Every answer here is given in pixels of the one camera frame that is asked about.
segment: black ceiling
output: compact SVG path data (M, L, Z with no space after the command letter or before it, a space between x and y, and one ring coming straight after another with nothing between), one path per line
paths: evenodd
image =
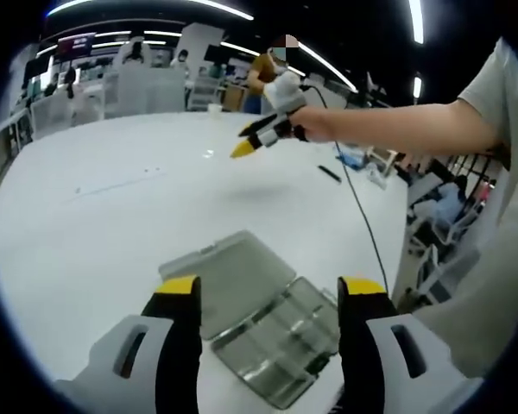
M387 101L403 105L413 102L417 73L424 82L421 102L453 100L479 70L498 37L490 0L421 0L423 45L414 42L408 0L218 1L255 19L250 22L187 0L94 0L50 16L42 38L86 24L123 19L154 19L143 24L169 31L203 22L224 28L227 41L258 52L277 36L291 34L357 87L369 71L374 82L386 90ZM126 30L135 24L110 22L94 26L92 31ZM304 53L290 64L336 79Z

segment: yellow pad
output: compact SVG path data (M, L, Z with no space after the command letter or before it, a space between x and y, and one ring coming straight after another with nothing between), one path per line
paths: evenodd
M385 289L376 282L368 279L342 278L347 285L350 295L370 295L373 293L385 293Z
M245 157L246 155L249 155L254 151L255 149L253 149L250 142L248 140L245 140L236 145L236 148L234 148L234 151L232 151L231 158Z
M179 295L188 295L192 291L193 281L196 279L195 274L182 276L181 278L170 279L163 285L159 286L155 293L172 293Z

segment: ceiling light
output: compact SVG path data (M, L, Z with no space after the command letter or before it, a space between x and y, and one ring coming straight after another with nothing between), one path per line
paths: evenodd
M130 30L121 30L120 32L98 33L94 37L130 35Z
M181 37L182 33L175 32L158 32L157 30L144 30L145 35L158 35L158 36L173 36L173 37Z
M125 43L128 43L128 42L127 41L109 41L107 43L98 43L97 45L92 45L92 49L95 49L97 47L122 46Z
M76 6L77 4L86 3L86 2L90 2L90 1L91 0L73 0L72 2L69 2L69 3L63 3L61 6L58 6L55 9L51 9L50 11L48 11L46 17L52 15L53 13L57 13L58 11L65 10L72 6Z
M44 50L41 50L39 53L36 54L36 57L38 58L39 56L42 56L44 53L48 53L50 52L51 50L54 50L58 45L53 45L51 47L47 47L46 49Z
M58 39L58 41L69 41L71 39L78 39L79 37L94 36L95 34L96 34L96 32L73 34L71 36L62 37L62 38Z
M302 76L302 77L305 77L305 73L303 73L302 71L298 71L297 69L295 69L294 67L291 67L291 66L288 66L287 67L290 71L292 72L295 72L297 73L298 75Z
M424 28L422 23L422 6L420 0L408 0L413 17L413 33L414 41L420 44L424 43Z
M422 79L418 76L414 78L414 88L413 88L413 96L415 99L420 97L420 93L422 92Z
M246 20L253 20L253 16L250 16L250 15L248 15L246 13L243 13L240 10L233 9L232 7L225 6L224 4L215 3L215 2L212 2L210 0L188 0L188 1L189 2L195 2L195 3L201 3L201 4L204 4L206 6L214 7L216 9L221 9L221 10L224 10L224 11L228 11L229 13L232 13L233 15L236 15L236 16L243 17Z
M357 93L357 88L354 84L352 84L348 78L346 78L340 71L338 71L334 66L332 66L330 63L328 63L324 58L316 54L313 50L311 50L309 47L305 46L303 43L300 42L300 48L303 49L305 53L308 53L311 57L316 59L318 62L322 63L324 66L326 66L334 75L336 75L338 78L340 78L347 86L350 87L350 89Z
M255 52L255 51L250 50L250 49L246 49L245 47L241 47L241 46L238 46L238 45L233 45L232 43L227 43L226 41L221 41L221 46L229 47L231 49L236 49L236 50L239 50L240 52L245 52L245 53L253 54L254 56L259 56L258 52Z

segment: person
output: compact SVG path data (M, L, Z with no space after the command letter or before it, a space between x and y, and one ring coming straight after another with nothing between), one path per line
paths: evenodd
M67 69L66 76L64 77L65 82L65 91L67 92L67 97L70 100L75 98L75 89L79 92L79 88L75 88L75 81L77 80L77 72L73 67Z
M449 229L457 220L466 201L465 175L457 176L452 182L437 189L441 199L417 203L413 206L414 214L422 221L432 220L438 227Z
M313 141L352 142L414 154L482 153L503 143L509 181L499 226L453 297L414 314L444 340L466 376L486 374L518 325L518 0L499 0L502 37L449 104L394 109L304 107L290 116Z
M51 97L55 90L58 89L58 81L60 79L60 75L58 73L55 73L52 77L52 82L48 84L46 89L44 90L44 96L45 97Z
M113 68L118 71L127 63L152 66L152 51L149 45L144 43L144 33L141 30L133 30L130 33L129 42L119 48L113 59Z
M188 51L186 49L182 49L179 52L179 55L171 60L171 64L169 67L173 67L175 69L181 69L186 74L186 77L190 75L190 69L188 68L188 63L186 62L188 60Z
M262 90L265 84L275 80L287 70L291 54L299 47L297 39L286 34L277 39L266 53L257 56L248 74L250 92L243 103L243 111L248 114L262 113Z

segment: chair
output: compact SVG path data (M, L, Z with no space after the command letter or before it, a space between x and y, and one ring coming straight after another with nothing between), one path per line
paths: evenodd
M476 248L468 249L444 264L435 264L428 274L420 274L417 281L417 292L428 304L441 304L449 300L457 290L458 283L468 274L480 259Z
M426 177L423 177L416 181L408 189L408 207L412 206L414 203L423 198L427 193L429 193L431 190L433 190L441 184L443 184L443 180L437 175L435 175L433 172L430 172L426 175Z
M188 98L188 110L207 110L207 105L218 104L217 89L221 79L198 76Z
M446 263L439 263L438 249L432 245L426 249L416 274L415 288L408 288L399 300L400 313L410 313L430 304L449 300L458 283L479 261L476 248L467 250Z
M34 140L68 129L73 113L69 109L66 93L54 93L31 104Z
M146 113L184 112L185 73L174 69L152 69L156 72L147 88Z
M479 217L478 207L473 205L448 230L440 228L433 219L422 223L410 239L409 251L421 254L432 244L439 248L454 246Z
M142 65L124 65L119 70L117 116L146 113L148 71Z
M389 172L389 168L394 164L395 157L397 156L396 151L392 151L391 149L380 149L375 147L369 147L366 151L367 157L369 159L374 159L378 161L377 163L381 163L383 165L383 169L380 171L383 176L387 176Z
M108 72L104 75L104 118L116 117L119 105L119 73Z

